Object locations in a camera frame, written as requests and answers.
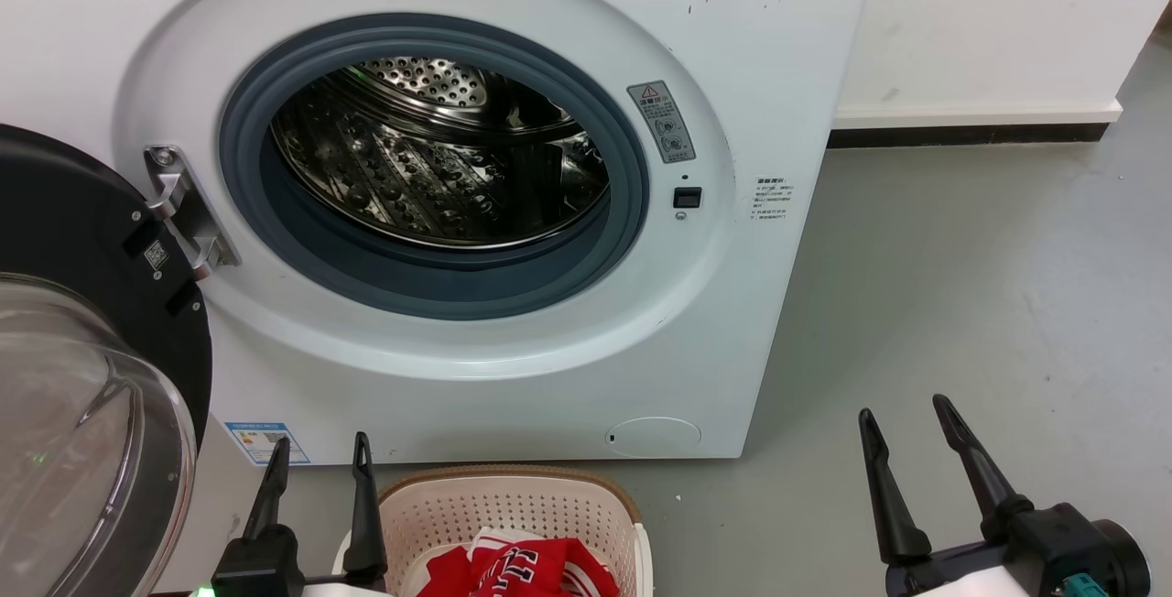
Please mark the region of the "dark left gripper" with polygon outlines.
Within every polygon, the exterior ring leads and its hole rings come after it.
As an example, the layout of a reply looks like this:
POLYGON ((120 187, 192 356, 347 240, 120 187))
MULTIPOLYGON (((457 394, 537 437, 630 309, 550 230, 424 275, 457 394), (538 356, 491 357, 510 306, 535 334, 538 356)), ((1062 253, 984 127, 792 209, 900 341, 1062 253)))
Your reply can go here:
POLYGON ((370 442, 357 430, 352 473, 355 480, 349 547, 343 572, 309 577, 298 567, 297 534, 279 522, 288 487, 289 437, 277 439, 243 537, 231 541, 212 575, 216 597, 327 597, 326 588, 348 592, 384 591, 386 550, 370 442))

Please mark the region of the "grey rubber door gasket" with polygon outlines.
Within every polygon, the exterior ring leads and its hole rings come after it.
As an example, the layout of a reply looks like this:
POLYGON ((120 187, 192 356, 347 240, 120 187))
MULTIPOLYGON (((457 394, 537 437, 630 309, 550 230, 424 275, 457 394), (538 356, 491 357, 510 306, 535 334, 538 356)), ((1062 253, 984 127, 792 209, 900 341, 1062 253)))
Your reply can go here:
POLYGON ((523 316, 594 287, 633 249, 650 197, 638 133, 586 72, 511 30, 407 13, 341 18, 286 38, 255 60, 223 109, 219 167, 252 233, 289 267, 368 308, 425 319, 523 316), (544 93, 582 125, 602 155, 607 201, 548 239, 476 251, 401 243, 326 208, 289 172, 270 123, 311 81, 384 56, 472 65, 544 93))

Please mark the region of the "grey warning sticker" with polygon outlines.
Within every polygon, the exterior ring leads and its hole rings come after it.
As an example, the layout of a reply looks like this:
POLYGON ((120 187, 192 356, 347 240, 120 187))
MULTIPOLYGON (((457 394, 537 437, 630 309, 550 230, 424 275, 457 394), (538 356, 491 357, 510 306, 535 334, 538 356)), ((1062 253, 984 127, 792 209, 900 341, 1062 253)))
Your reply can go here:
POLYGON ((639 109, 665 164, 699 158, 677 102, 665 81, 629 84, 628 95, 639 109))

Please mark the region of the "cream perforated laundry basket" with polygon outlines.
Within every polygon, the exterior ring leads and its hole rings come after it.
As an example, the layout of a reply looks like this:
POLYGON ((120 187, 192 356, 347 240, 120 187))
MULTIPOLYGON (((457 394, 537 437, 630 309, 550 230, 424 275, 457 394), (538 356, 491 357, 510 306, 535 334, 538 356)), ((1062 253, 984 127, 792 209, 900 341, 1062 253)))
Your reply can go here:
POLYGON ((546 466, 461 466, 416 472, 379 495, 384 591, 415 597, 425 564, 469 550, 485 527, 577 538, 606 565, 621 597, 656 597, 650 540, 629 493, 590 472, 546 466))

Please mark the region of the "silver metal door hinge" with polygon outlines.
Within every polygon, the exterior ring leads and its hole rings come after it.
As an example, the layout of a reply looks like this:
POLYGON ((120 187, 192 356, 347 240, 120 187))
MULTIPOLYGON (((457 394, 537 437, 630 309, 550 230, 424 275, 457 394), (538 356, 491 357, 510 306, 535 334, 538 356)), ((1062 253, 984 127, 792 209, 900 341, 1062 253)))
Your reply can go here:
POLYGON ((143 160, 157 191, 149 201, 149 209, 179 242, 195 278, 203 280, 222 267, 238 267, 239 255, 213 209, 202 197, 188 156, 179 147, 149 144, 144 147, 143 160))

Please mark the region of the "small white text sticker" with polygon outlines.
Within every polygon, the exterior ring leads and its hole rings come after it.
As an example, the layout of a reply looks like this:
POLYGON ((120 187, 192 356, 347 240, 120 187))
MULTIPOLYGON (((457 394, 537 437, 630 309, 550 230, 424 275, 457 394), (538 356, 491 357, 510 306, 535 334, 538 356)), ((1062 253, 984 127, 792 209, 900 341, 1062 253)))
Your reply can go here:
POLYGON ((752 192, 749 201, 749 219, 754 222, 775 222, 788 218, 793 204, 796 185, 788 177, 754 177, 752 192))

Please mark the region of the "black round washer door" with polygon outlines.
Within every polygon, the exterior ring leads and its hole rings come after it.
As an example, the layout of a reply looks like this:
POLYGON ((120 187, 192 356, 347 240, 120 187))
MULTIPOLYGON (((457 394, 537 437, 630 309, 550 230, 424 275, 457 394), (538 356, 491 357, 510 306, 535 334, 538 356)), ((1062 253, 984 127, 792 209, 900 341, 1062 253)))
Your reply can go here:
POLYGON ((0 597, 151 592, 211 385, 202 290, 146 201, 101 160, 0 125, 0 597))

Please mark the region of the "white front-load washing machine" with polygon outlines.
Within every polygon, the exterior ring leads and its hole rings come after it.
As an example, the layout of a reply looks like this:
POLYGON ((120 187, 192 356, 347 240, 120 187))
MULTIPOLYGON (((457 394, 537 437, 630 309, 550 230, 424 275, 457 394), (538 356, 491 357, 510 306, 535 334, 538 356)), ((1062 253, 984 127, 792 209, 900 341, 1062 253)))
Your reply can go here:
POLYGON ((699 426, 690 457, 742 454, 865 0, 0 0, 0 123, 146 185, 176 144, 240 258, 211 301, 211 413, 281 422, 311 464, 356 430, 379 462, 624 457, 634 418, 699 426), (647 217, 604 279, 548 308, 443 320, 368 308, 289 267, 222 179, 222 114, 259 57, 350 16, 466 18, 556 50, 624 109, 647 217), (629 84, 665 81, 699 158, 665 164, 629 84), (793 179, 749 219, 754 177, 793 179), (699 209, 672 205, 703 188, 699 209))

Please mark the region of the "round white filter cover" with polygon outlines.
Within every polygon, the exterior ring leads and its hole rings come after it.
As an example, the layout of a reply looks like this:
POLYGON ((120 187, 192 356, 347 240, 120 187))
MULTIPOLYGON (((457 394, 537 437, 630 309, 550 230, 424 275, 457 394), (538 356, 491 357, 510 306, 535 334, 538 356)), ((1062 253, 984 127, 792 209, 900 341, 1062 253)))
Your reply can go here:
POLYGON ((632 459, 690 457, 700 439, 699 426, 677 418, 634 418, 604 434, 609 452, 632 459))

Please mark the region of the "stainless steel washing machine drum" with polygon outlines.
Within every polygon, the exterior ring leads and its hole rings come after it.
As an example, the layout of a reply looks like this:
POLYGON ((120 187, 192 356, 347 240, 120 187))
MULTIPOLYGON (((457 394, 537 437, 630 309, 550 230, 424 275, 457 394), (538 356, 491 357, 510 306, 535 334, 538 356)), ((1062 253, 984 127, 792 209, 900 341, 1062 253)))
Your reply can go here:
POLYGON ((544 93, 472 65, 384 56, 305 84, 270 123, 316 201, 406 244, 511 249, 574 228, 609 176, 544 93))

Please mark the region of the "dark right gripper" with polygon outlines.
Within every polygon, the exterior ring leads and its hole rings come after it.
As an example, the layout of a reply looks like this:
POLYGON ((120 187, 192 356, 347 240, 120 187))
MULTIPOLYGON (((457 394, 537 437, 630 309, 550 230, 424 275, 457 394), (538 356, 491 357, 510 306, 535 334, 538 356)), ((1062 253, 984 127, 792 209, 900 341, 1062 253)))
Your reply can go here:
POLYGON ((927 597, 934 589, 1000 569, 1026 597, 1150 597, 1151 569, 1137 540, 1112 518, 1086 518, 1075 506, 1038 509, 1018 495, 970 430, 949 396, 932 405, 947 445, 960 457, 983 518, 1000 527, 996 541, 932 552, 914 525, 890 468, 890 448, 874 413, 861 409, 865 466, 875 543, 887 597, 927 597))

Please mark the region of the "black baseboard strip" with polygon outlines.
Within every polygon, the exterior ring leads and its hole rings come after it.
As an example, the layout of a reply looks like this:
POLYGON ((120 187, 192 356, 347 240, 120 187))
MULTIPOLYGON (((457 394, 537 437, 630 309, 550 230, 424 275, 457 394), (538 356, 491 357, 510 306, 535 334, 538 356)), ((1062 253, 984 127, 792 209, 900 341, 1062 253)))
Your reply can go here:
POLYGON ((1026 125, 929 125, 831 131, 827 150, 892 147, 1096 143, 1110 123, 1026 123, 1026 125))

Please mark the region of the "red and white garment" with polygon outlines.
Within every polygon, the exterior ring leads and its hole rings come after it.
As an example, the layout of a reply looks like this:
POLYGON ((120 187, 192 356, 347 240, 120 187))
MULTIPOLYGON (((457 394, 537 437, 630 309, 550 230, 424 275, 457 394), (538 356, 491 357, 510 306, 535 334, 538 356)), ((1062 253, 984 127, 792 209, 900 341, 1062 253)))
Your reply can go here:
POLYGON ((407 597, 620 597, 611 569, 577 538, 482 527, 428 559, 407 597))

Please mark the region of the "blue white energy label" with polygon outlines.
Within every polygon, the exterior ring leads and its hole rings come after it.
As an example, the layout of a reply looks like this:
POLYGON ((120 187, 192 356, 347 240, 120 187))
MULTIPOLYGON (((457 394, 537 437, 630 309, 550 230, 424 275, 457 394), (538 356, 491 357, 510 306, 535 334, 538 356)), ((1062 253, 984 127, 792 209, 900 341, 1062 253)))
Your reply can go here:
POLYGON ((223 422, 252 464, 266 466, 280 440, 288 440, 289 466, 309 466, 311 459, 281 422, 223 422))

